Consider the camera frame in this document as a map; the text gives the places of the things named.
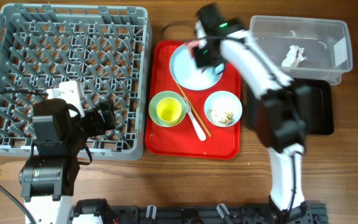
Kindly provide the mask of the light blue round plate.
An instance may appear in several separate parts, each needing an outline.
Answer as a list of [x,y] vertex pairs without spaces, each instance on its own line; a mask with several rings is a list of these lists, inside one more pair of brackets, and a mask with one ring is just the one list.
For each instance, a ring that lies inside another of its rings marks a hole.
[[170,59],[170,73],[173,79],[182,87],[189,90],[206,90],[221,79],[226,64],[198,68],[190,49],[182,44],[172,54]]

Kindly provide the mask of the wooden chopstick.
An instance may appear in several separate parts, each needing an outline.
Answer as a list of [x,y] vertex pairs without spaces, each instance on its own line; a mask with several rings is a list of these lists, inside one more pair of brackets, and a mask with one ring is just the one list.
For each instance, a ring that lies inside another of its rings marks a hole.
[[183,88],[175,81],[175,83],[177,84],[177,87],[179,88],[179,90],[181,91],[182,95],[184,96],[185,100],[189,103],[192,112],[194,112],[195,116],[197,117],[197,120],[200,122],[200,124],[203,127],[203,130],[206,131],[206,134],[209,137],[212,137],[209,129],[206,127],[205,123],[203,122],[203,120],[201,119],[200,115],[198,114],[198,112],[195,110],[194,106],[191,104],[191,101],[189,100],[189,98],[187,97],[186,93],[183,91]]

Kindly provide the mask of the light blue bowl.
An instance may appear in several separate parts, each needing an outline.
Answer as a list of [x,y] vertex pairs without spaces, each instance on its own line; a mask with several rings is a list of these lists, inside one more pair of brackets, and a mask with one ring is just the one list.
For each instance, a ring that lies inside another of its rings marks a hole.
[[[232,111],[234,113],[234,122],[229,126],[217,126],[208,118],[209,109],[219,109],[224,111]],[[240,99],[233,93],[228,91],[216,91],[210,94],[204,103],[204,113],[210,123],[217,127],[226,128],[235,125],[242,116],[242,103]]]

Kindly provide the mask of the rice and nut scraps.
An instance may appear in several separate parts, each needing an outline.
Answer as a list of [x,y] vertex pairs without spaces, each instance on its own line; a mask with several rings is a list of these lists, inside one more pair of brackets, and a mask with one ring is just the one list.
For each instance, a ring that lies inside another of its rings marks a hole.
[[209,109],[208,118],[217,126],[229,126],[234,122],[234,113],[219,109]]

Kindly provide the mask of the green bowl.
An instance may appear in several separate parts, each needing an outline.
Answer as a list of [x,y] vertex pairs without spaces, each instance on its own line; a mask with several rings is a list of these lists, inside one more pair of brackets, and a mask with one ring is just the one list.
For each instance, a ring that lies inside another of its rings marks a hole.
[[181,112],[180,118],[179,118],[178,122],[176,124],[174,124],[173,126],[179,124],[186,115],[186,103],[185,103],[184,99],[178,93],[175,93],[174,91],[162,91],[160,93],[157,93],[150,101],[149,116],[151,117],[152,121],[155,124],[157,124],[161,127],[164,127],[164,128],[172,127],[172,126],[167,126],[157,116],[157,104],[160,100],[162,100],[163,98],[166,98],[166,97],[172,97],[172,98],[177,99],[180,102],[181,107],[182,107],[182,112]]

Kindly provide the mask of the yellow plastic cup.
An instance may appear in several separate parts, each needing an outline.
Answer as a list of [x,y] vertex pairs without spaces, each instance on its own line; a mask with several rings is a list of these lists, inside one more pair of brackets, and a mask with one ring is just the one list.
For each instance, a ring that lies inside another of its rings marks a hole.
[[166,97],[157,104],[157,116],[167,126],[173,126],[180,118],[182,107],[180,102],[172,97]]

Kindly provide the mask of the white plastic fork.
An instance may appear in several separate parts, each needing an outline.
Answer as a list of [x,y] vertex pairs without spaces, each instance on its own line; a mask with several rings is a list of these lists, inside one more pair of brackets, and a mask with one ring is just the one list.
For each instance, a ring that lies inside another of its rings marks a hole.
[[197,122],[196,118],[194,117],[194,115],[191,111],[191,106],[190,106],[189,102],[186,100],[186,98],[184,98],[184,101],[186,103],[186,113],[191,120],[191,123],[195,129],[197,136],[198,136],[198,139],[200,141],[205,141],[206,135],[205,135],[204,131],[202,130],[201,126],[199,125],[199,123]]

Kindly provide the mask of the white tissue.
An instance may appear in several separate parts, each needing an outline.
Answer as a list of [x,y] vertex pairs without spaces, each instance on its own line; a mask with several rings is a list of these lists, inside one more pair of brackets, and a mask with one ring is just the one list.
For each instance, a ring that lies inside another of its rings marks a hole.
[[306,56],[303,56],[304,48],[297,45],[291,45],[290,49],[286,55],[286,58],[282,61],[282,67],[291,67],[295,68],[298,64],[307,59]]

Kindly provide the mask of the red snack wrapper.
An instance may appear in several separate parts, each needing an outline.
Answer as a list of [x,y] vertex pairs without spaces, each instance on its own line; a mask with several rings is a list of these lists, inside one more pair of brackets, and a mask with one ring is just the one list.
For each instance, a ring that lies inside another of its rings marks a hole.
[[200,41],[199,40],[193,40],[191,42],[187,42],[186,45],[190,49],[191,52],[197,52],[200,49]]

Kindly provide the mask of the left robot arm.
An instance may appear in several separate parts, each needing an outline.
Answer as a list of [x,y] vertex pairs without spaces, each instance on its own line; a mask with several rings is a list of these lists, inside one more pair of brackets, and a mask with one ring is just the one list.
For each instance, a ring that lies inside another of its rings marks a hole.
[[90,154],[87,140],[116,126],[111,100],[80,115],[79,109],[63,99],[45,100],[34,106],[32,124],[36,140],[19,180],[29,223],[119,223],[105,199],[73,203],[75,180],[82,150]]

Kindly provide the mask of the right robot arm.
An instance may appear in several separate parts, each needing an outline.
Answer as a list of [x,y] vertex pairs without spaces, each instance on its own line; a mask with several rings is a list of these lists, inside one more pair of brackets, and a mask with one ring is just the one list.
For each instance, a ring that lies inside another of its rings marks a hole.
[[289,223],[305,215],[301,165],[308,133],[310,88],[297,84],[262,50],[250,30],[236,18],[225,19],[215,3],[201,7],[195,25],[199,68],[230,63],[258,100],[255,132],[268,149],[272,169],[269,195],[272,223]]

